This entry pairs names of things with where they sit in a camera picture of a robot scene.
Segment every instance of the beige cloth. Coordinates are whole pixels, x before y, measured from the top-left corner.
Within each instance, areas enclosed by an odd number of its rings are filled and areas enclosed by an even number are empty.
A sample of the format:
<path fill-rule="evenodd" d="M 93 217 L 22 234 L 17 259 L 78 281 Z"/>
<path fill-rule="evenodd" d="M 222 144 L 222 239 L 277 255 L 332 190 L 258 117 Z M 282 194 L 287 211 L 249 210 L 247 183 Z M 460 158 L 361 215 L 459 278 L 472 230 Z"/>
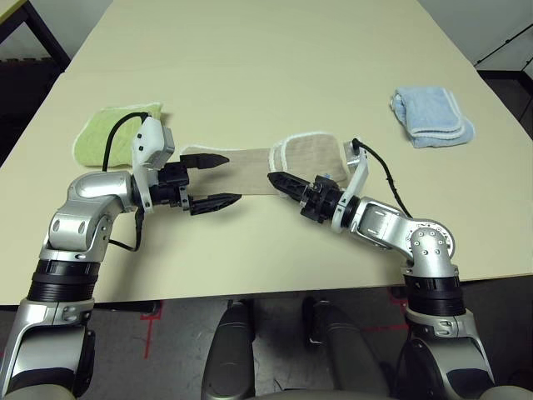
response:
<path fill-rule="evenodd" d="M 189 146 L 182 154 L 215 153 L 230 159 L 230 162 L 215 168 L 190 168 L 187 193 L 206 196 L 217 193 L 277 194 L 267 178 L 268 148 L 250 150 L 219 150 L 216 148 Z"/>
<path fill-rule="evenodd" d="M 182 154 L 216 153 L 230 162 L 216 168 L 189 169 L 191 195 L 215 193 L 278 194 L 267 178 L 269 172 L 286 171 L 307 181 L 316 175 L 328 176 L 341 187 L 347 175 L 336 138 L 323 132 L 290 136 L 271 148 L 247 150 L 187 146 Z"/>

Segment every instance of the wall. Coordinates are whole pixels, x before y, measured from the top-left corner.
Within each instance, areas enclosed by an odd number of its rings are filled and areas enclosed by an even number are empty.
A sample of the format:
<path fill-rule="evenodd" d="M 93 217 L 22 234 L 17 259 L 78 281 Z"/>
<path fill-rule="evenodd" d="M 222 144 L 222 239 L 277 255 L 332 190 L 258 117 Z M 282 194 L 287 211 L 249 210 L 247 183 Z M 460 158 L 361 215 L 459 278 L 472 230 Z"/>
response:
<path fill-rule="evenodd" d="M 472 63 L 533 23 L 533 0 L 419 0 Z M 484 62 L 479 69 L 521 70 L 533 57 L 533 28 Z M 527 72 L 533 77 L 530 65 Z"/>
<path fill-rule="evenodd" d="M 72 57 L 111 1 L 32 0 L 32 4 Z M 473 63 L 533 22 L 533 0 L 419 1 Z M 0 59 L 46 56 L 46 51 L 26 26 L 19 27 L 0 44 Z M 533 28 L 487 59 L 479 68 L 520 70 L 531 56 Z M 533 77 L 533 65 L 527 68 L 527 72 Z"/>
<path fill-rule="evenodd" d="M 112 0 L 32 0 L 41 18 L 70 57 L 87 38 Z M 49 57 L 32 31 L 22 24 L 0 44 L 0 60 Z"/>

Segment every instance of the beige table surface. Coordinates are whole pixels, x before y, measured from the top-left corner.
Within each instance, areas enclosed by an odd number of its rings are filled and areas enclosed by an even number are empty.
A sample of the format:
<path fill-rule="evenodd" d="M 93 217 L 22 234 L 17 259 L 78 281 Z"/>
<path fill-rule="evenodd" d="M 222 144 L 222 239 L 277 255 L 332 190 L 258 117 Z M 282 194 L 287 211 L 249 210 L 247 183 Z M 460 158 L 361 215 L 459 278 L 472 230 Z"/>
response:
<path fill-rule="evenodd" d="M 453 232 L 463 280 L 532 273 L 531 140 L 418 3 L 184 3 L 112 4 L 0 168 L 0 303 L 26 295 L 50 218 L 88 171 L 71 153 L 87 119 L 154 100 L 178 147 L 265 147 L 316 130 L 361 136 L 411 213 Z M 452 90 L 476 139 L 414 149 L 388 105 L 403 85 Z M 381 168 L 372 159 L 370 168 L 364 194 L 394 205 Z M 133 241 L 132 215 L 112 237 Z M 402 282 L 402 257 L 337 235 L 276 196 L 197 217 L 160 207 L 143 237 L 136 254 L 109 247 L 98 301 Z"/>

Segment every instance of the blue towel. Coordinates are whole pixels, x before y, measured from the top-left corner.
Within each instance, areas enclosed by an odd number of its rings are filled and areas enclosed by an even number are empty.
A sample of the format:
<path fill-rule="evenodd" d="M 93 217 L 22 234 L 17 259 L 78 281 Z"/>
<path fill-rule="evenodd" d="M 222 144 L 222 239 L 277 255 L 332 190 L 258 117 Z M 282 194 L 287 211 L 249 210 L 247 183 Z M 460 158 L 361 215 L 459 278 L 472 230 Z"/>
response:
<path fill-rule="evenodd" d="M 467 143 L 476 134 L 462 116 L 453 93 L 443 87 L 399 87 L 391 101 L 413 147 L 443 147 Z"/>

